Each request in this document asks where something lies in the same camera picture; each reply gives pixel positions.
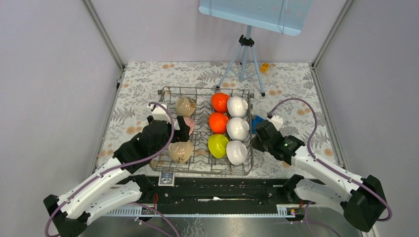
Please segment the yellow-green bowl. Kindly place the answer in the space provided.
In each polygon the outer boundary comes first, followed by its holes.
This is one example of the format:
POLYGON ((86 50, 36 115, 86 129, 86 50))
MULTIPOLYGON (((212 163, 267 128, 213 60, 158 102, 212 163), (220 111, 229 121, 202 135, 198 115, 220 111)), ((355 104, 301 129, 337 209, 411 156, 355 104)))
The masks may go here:
POLYGON ((223 158, 226 156, 226 147, 229 140, 222 134, 213 134, 208 138, 208 148, 215 158, 223 158))

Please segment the grey wire dish rack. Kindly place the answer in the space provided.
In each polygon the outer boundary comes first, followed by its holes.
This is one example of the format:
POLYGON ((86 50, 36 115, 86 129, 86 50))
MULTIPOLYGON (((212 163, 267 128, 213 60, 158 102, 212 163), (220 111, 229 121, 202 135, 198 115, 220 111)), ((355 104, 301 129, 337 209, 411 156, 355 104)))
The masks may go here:
POLYGON ((150 167, 153 171, 170 170, 183 173, 198 173, 208 175, 233 175, 246 176, 253 168, 253 149, 251 147, 252 133, 246 133, 244 145, 248 153, 245 161, 240 165, 232 165, 227 157, 215 158, 208 148, 208 139, 213 134, 209 125, 209 116, 214 112, 211 104, 211 97, 217 92, 222 92, 230 96, 238 96, 244 99, 248 104, 244 120, 248 123, 252 119, 252 104, 254 93, 246 89, 215 89, 203 87, 183 87, 183 86, 165 86, 158 90, 159 101, 166 103, 167 109, 172 115, 175 115, 175 104, 181 97, 190 97, 195 99, 197 107, 192 114, 195 122, 194 130, 190 136, 193 144, 191 157, 184 164, 173 161, 167 151, 152 159, 150 167))

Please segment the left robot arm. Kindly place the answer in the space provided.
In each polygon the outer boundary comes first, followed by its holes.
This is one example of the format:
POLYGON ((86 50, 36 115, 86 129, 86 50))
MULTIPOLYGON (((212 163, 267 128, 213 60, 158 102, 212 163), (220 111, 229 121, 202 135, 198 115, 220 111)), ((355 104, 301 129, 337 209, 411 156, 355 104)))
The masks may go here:
POLYGON ((98 217, 125 204, 156 200, 154 185, 146 175, 134 175, 171 143, 186 142, 190 126, 184 117, 174 122, 147 118, 149 124, 114 152, 102 167, 77 187, 60 196, 49 195, 43 203, 58 237, 77 237, 98 217))

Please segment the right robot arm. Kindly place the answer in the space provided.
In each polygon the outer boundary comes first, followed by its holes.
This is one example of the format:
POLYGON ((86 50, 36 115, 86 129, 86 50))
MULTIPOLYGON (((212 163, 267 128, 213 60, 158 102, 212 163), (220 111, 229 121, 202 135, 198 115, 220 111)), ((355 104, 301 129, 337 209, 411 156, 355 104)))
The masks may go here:
POLYGON ((275 159, 300 168, 321 184, 301 175, 293 175, 283 190, 284 199, 296 203, 300 199, 326 206, 342 214, 349 224, 369 232, 386 209, 386 198, 378 178, 364 178, 321 157, 315 157, 308 146, 294 136, 284 137, 270 121, 259 122, 253 148, 268 152, 275 159))

